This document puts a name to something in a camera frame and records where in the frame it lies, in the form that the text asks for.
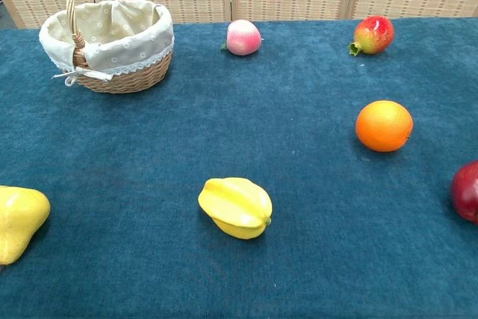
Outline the orange fruit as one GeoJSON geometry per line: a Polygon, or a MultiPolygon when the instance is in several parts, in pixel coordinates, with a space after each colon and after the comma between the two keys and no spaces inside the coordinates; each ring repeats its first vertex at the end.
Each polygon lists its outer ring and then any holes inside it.
{"type": "Polygon", "coordinates": [[[366,105],[356,119],[356,135],[363,145],[377,152],[393,152],[405,145],[414,122],[398,102],[378,100],[366,105]]]}

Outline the wicker basket with cloth liner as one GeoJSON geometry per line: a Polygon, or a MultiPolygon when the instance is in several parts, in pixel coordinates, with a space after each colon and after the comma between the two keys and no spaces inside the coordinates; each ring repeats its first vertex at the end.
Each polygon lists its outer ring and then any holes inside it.
{"type": "Polygon", "coordinates": [[[65,85],[100,93],[146,90],[167,73],[175,36],[169,10],[147,0],[76,4],[42,25],[39,41],[65,85]]]}

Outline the yellow starfruit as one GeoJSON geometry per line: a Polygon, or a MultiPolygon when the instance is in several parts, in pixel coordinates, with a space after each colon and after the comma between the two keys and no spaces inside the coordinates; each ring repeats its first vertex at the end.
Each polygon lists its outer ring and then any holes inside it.
{"type": "Polygon", "coordinates": [[[273,206],[268,193],[245,178],[207,180],[198,203],[223,232],[235,238],[257,238],[271,224],[273,206]]]}

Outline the blue velvet tablecloth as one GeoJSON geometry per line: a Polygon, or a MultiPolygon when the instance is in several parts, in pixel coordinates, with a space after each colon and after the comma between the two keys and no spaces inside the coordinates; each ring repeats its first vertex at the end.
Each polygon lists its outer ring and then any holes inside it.
{"type": "Polygon", "coordinates": [[[478,159],[478,19],[397,19],[353,57],[355,26],[263,22],[236,57],[224,24],[177,25],[165,79],[121,95],[0,31],[0,185],[51,203],[0,270],[0,319],[478,319],[478,226],[450,201],[478,159]],[[356,135],[378,100],[412,115],[393,152],[356,135]],[[199,206],[228,177],[271,199],[257,238],[199,206]]]}

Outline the pink peach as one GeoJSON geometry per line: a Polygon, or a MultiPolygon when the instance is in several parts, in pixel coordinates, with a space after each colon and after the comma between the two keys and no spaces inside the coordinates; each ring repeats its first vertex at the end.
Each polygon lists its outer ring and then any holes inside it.
{"type": "Polygon", "coordinates": [[[227,28],[226,41],[222,50],[229,50],[238,56],[250,55],[256,52],[262,43],[258,28],[249,20],[238,19],[231,22],[227,28]]]}

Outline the red yellow pomegranate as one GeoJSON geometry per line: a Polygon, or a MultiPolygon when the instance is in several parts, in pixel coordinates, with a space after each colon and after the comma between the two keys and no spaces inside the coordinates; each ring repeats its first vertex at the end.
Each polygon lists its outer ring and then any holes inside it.
{"type": "Polygon", "coordinates": [[[391,45],[393,39],[394,26],[387,17],[369,16],[356,26],[353,41],[348,45],[349,54],[378,54],[391,45]]]}

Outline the dark red apple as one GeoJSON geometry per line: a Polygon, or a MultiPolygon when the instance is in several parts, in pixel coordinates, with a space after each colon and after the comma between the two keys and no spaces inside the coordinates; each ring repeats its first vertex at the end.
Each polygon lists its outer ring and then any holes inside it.
{"type": "Polygon", "coordinates": [[[478,225],[478,160],[465,164],[455,173],[451,196],[457,214],[478,225]]]}

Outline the yellow pear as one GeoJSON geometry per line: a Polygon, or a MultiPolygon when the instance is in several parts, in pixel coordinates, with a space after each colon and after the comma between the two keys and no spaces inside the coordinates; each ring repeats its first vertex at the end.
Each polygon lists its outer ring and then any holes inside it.
{"type": "Polygon", "coordinates": [[[0,265],[18,260],[50,213],[45,194],[30,188],[0,185],[0,265]]]}

